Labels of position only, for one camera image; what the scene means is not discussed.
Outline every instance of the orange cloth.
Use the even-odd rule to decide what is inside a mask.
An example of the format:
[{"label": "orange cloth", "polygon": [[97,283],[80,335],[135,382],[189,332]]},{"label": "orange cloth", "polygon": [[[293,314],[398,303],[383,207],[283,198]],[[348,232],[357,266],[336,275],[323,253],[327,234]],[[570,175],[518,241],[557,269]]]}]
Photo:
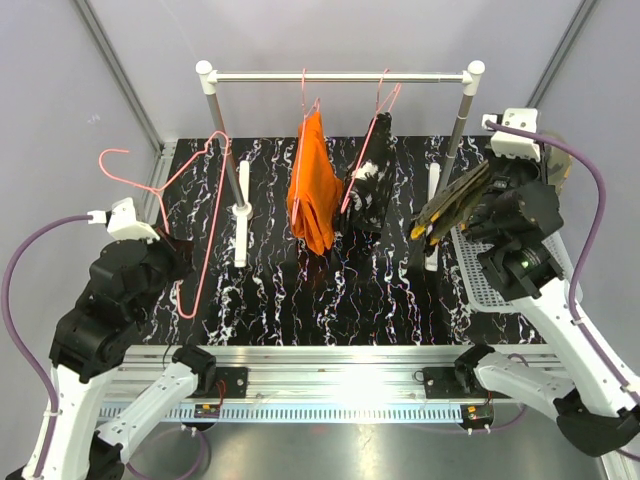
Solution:
[{"label": "orange cloth", "polygon": [[[298,127],[298,139],[302,136],[302,125]],[[297,238],[304,238],[314,253],[322,255],[333,244],[333,214],[338,208],[342,194],[342,182],[336,178],[327,156],[327,146],[322,132],[322,115],[314,113],[305,126],[302,154],[296,152],[287,209],[292,219],[293,201],[296,193],[296,178],[300,165],[298,185],[297,219],[291,230]]]}]

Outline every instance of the black marble table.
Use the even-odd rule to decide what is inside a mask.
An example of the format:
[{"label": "black marble table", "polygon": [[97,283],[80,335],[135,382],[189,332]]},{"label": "black marble table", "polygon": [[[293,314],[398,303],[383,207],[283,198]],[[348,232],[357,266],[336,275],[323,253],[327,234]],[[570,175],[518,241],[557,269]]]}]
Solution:
[{"label": "black marble table", "polygon": [[[235,139],[233,154],[251,162],[249,265],[233,266],[233,197],[225,181],[214,249],[193,320],[180,318],[175,286],[167,289],[142,335],[145,344],[201,345],[410,345],[539,343],[520,315],[474,313],[450,238],[441,244],[439,271],[409,261],[406,231],[426,198],[428,165],[444,157],[446,137],[398,137],[394,194],[381,235],[338,236],[318,256],[293,237],[286,195],[295,138]],[[328,138],[340,178],[362,138]],[[486,137],[466,137],[452,178],[482,159]],[[171,174],[204,145],[178,142]],[[214,143],[167,189],[172,235],[195,242],[197,272],[183,284],[183,310],[191,312],[218,190],[221,151]]]}]

